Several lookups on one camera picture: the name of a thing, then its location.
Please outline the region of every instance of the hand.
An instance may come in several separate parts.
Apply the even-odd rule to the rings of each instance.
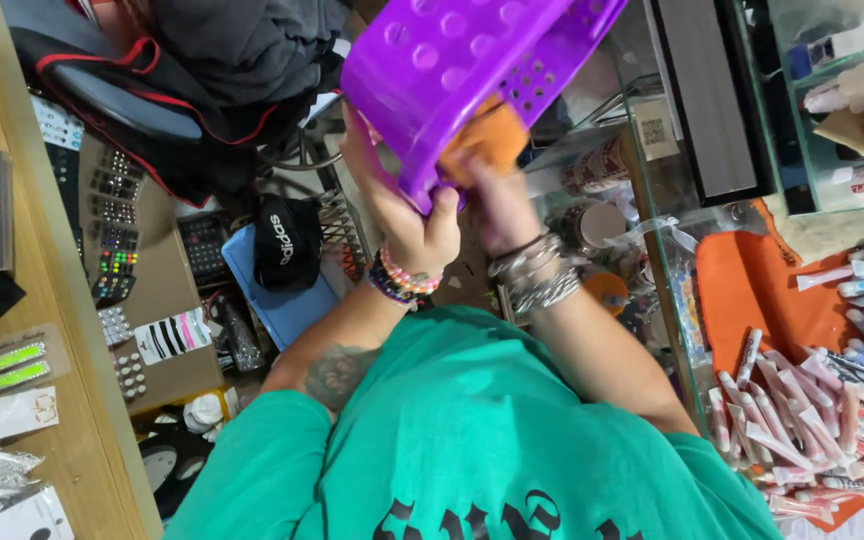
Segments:
[[[482,246],[489,255],[507,255],[542,233],[522,171],[516,169],[502,177],[475,157],[463,163],[475,184],[472,208]]]
[[[368,211],[389,242],[389,257],[413,276],[438,276],[459,257],[459,194],[451,187],[435,192],[428,220],[405,201],[382,168],[369,128],[358,109],[342,104],[345,137],[339,143],[345,166],[362,191]]]

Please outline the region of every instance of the black adidas cap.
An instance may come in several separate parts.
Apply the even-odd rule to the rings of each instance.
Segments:
[[[319,278],[322,227],[316,202],[259,196],[255,281],[272,291],[310,289]]]

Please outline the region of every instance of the tattoo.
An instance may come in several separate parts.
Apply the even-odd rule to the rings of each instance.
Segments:
[[[338,414],[353,397],[380,349],[336,345],[309,366],[305,391],[330,411]]]

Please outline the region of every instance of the green t-shirt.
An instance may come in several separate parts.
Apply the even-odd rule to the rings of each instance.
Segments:
[[[166,540],[780,540],[713,446],[583,404],[521,330],[440,307],[392,332],[334,429],[295,391],[220,433]]]

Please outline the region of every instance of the silver bracelet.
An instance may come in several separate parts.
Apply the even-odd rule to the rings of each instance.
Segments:
[[[501,258],[498,258],[488,265],[488,276],[494,278],[499,274],[507,274],[529,261],[541,259],[542,257],[559,252],[562,247],[562,240],[557,234],[543,234],[537,241],[534,241],[521,250],[513,251]]]
[[[515,306],[515,314],[523,315],[536,308],[547,309],[566,300],[582,287],[575,269],[562,267],[555,276],[540,283],[523,288],[513,288],[509,291],[511,304]]]

